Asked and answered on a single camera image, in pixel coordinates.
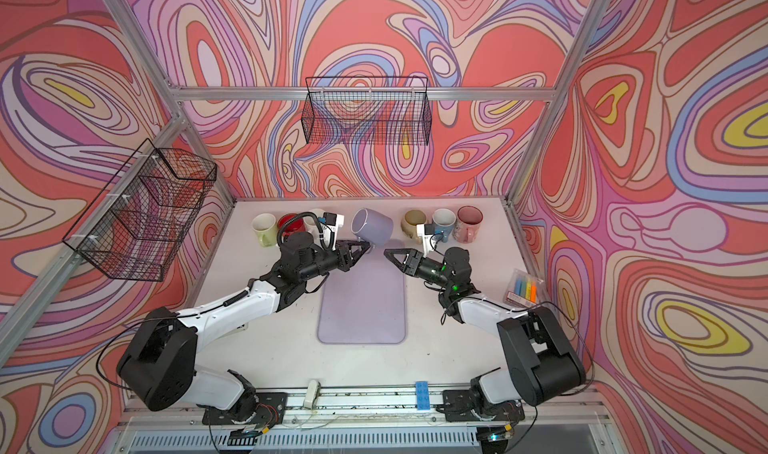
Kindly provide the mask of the pink cartoon mug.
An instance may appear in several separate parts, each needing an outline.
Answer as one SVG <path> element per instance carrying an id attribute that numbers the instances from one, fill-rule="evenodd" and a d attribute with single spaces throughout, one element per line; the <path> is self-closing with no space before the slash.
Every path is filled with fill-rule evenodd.
<path id="1" fill-rule="evenodd" d="M 459 243 L 472 243 L 476 240 L 482 221 L 483 212 L 476 206 L 466 205 L 457 210 L 454 239 Z"/>

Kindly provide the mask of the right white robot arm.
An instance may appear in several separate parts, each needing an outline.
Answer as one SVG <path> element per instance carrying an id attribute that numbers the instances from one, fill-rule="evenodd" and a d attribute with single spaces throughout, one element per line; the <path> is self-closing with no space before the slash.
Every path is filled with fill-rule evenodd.
<path id="1" fill-rule="evenodd" d="M 500 341 L 504 367 L 473 378 L 459 401 L 457 391 L 444 393 L 440 410 L 448 421 L 465 415 L 491 420 L 519 402 L 536 407 L 586 384 L 586 368 L 555 313 L 540 304 L 508 309 L 482 298 L 471 279 L 468 250 L 450 247 L 441 261 L 413 248 L 387 248 L 384 256 L 403 274 L 437 289 L 445 319 Z"/>

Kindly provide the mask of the light green mug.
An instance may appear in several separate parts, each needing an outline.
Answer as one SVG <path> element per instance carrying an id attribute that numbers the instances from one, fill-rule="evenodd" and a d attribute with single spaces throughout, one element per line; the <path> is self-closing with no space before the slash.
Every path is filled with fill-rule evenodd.
<path id="1" fill-rule="evenodd" d="M 274 214 L 258 214 L 253 218 L 251 227 L 260 246 L 271 247 L 277 244 L 278 225 Z"/>

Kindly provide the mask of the white mug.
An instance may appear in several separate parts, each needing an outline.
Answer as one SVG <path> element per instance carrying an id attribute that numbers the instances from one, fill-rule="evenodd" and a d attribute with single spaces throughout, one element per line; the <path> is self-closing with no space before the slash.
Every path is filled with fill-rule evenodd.
<path id="1" fill-rule="evenodd" d="M 311 208 L 309 212 L 312 212 L 313 215 L 318 219 L 324 218 L 324 210 L 322 208 Z M 304 222 L 305 229 L 308 232 L 318 234 L 319 230 L 312 216 L 305 216 L 303 218 L 303 222 Z"/>

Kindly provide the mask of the lavender mug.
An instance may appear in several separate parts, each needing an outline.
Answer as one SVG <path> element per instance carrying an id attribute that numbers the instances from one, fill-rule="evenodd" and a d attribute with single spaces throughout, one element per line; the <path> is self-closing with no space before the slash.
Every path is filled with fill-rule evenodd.
<path id="1" fill-rule="evenodd" d="M 351 231 L 358 239 L 367 241 L 376 248 L 386 246 L 393 230 L 393 219 L 371 208 L 358 210 L 351 224 Z"/>

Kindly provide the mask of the red mug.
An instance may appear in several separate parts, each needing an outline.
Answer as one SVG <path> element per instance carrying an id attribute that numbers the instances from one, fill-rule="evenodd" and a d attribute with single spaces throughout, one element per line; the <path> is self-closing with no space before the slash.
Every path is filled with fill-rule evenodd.
<path id="1" fill-rule="evenodd" d="M 289 236 L 298 232 L 306 232 L 302 215 L 288 213 L 278 220 L 277 242 L 279 244 L 282 244 Z"/>

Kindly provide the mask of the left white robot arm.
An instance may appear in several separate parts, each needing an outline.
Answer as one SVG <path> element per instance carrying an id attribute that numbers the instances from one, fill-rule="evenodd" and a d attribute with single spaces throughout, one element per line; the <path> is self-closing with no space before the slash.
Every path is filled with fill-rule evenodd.
<path id="1" fill-rule="evenodd" d="M 365 240 L 337 236 L 336 213 L 310 218 L 318 234 L 277 234 L 280 256 L 271 269 L 241 290 L 213 302 L 172 312 L 151 311 L 139 324 L 116 368 L 117 376 L 151 411 L 179 401 L 192 403 L 234 424 L 255 417 L 260 402 L 255 387 L 234 370 L 217 372 L 196 361 L 213 341 L 257 318 L 286 309 L 309 293 L 313 279 L 325 281 L 334 270 L 349 271 L 370 250 Z"/>

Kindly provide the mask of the blue floral mug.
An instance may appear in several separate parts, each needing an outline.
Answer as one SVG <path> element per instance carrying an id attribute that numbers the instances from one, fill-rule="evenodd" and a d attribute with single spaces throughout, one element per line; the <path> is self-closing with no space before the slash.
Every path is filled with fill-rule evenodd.
<path id="1" fill-rule="evenodd" d="M 448 242 L 456 224 L 456 214 L 448 208 L 438 208 L 432 214 L 434 237 L 440 242 Z"/>

